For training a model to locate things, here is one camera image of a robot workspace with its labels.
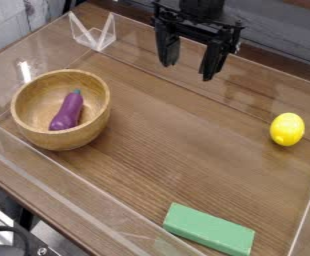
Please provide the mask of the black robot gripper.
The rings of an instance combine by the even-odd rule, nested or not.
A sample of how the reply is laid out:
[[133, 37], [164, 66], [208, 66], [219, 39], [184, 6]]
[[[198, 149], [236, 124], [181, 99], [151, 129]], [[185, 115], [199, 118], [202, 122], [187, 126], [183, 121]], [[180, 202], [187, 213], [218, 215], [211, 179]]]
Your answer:
[[206, 48], [199, 73], [210, 81], [220, 71], [228, 52], [240, 48], [240, 32], [244, 29], [240, 20], [224, 14], [226, 0], [179, 0], [169, 6], [164, 0], [153, 0], [152, 25], [161, 65], [168, 67], [179, 59], [180, 36], [207, 43], [220, 36], [226, 41], [212, 39]]

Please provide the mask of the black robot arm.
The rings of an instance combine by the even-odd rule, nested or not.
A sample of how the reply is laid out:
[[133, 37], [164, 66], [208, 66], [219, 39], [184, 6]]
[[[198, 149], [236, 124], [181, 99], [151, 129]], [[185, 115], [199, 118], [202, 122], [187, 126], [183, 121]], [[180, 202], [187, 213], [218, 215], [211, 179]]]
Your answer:
[[180, 55], [180, 38], [184, 37], [206, 46], [199, 74], [210, 81], [220, 72], [228, 54], [240, 48], [240, 20], [224, 21], [224, 0], [179, 0], [179, 8], [152, 1], [152, 25], [157, 58], [164, 67], [175, 65]]

